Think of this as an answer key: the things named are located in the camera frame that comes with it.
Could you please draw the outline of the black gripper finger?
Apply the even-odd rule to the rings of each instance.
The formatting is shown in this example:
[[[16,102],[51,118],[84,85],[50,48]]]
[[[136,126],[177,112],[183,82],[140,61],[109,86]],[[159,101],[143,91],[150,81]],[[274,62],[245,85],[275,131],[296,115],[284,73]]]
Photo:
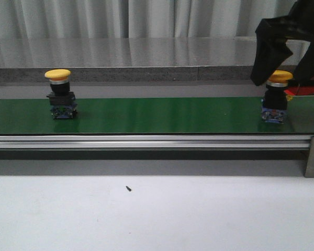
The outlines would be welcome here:
[[[292,56],[292,51],[286,45],[290,21],[287,16],[260,21],[255,31],[256,56],[250,76],[256,86],[264,84],[274,71]]]
[[[314,33],[294,31],[293,36],[295,40],[310,42],[306,53],[294,70],[294,79],[302,83],[314,77]]]

